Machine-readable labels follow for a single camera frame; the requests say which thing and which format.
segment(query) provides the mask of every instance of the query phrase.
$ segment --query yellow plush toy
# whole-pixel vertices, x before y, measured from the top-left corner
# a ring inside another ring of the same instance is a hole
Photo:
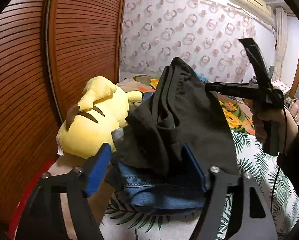
[[[139,91],[125,93],[105,77],[92,78],[58,131],[63,151],[88,158],[94,156],[104,142],[114,151],[111,132],[126,125],[128,102],[141,100]]]

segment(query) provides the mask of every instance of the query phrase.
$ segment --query louvered wooden door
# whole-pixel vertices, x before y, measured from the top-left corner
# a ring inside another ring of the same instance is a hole
[[[123,0],[12,0],[0,14],[0,221],[47,160],[86,82],[118,79]]]

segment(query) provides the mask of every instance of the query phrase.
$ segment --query silver bolt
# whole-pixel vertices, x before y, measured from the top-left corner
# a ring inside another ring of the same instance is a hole
[[[253,175],[249,172],[245,172],[244,177],[247,178],[247,179],[251,179],[251,178],[253,178]]]
[[[211,166],[211,167],[210,167],[210,171],[213,172],[213,173],[219,173],[219,172],[220,172],[220,169],[219,169],[219,167]]]
[[[41,178],[42,179],[47,179],[51,176],[51,174],[49,172],[44,172],[42,175],[41,175]]]
[[[80,166],[77,166],[77,167],[74,168],[74,172],[78,173],[78,174],[81,174],[83,172],[83,168],[80,167]]]

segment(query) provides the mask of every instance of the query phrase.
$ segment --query human hand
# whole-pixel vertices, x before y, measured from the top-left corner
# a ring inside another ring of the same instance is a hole
[[[283,153],[284,148],[284,141],[285,141],[285,116],[283,109],[270,109],[267,111],[260,111],[255,113],[253,111],[253,107],[250,107],[251,112],[253,113],[252,119],[253,124],[255,127],[255,136],[256,139],[260,143],[265,143],[267,133],[264,129],[264,122],[263,121],[276,121],[279,124],[278,127],[278,135],[279,135],[279,152]],[[291,144],[294,142],[297,133],[298,133],[298,126],[294,121],[291,113],[285,108],[286,117],[287,117],[287,137],[286,137],[286,148],[285,154],[288,153]]]

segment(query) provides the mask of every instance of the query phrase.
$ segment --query white curtain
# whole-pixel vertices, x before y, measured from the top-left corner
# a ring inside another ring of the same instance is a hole
[[[277,45],[276,45],[276,59],[275,68],[272,76],[272,81],[280,79],[282,75],[283,62],[287,47],[288,25],[287,13],[283,8],[276,8],[276,27],[277,27]]]
[[[126,0],[120,80],[160,76],[176,56],[210,82],[242,82],[251,67],[239,38],[255,37],[250,16],[210,0]]]

